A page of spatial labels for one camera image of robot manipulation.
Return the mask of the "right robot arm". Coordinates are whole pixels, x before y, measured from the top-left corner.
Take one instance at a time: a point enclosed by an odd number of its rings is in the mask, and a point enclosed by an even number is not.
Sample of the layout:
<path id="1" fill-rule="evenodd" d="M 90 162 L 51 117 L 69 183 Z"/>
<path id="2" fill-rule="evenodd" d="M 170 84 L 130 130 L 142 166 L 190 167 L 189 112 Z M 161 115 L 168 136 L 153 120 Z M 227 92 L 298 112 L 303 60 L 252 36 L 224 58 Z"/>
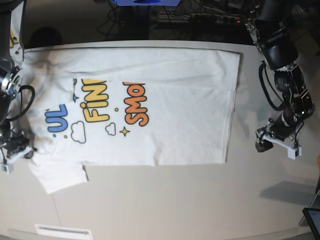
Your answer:
<path id="1" fill-rule="evenodd" d="M 35 150 L 22 129 L 14 130 L 35 99 L 35 89 L 22 84 L 25 9 L 25 0 L 0 2 L 0 160 L 4 165 L 30 158 Z"/>

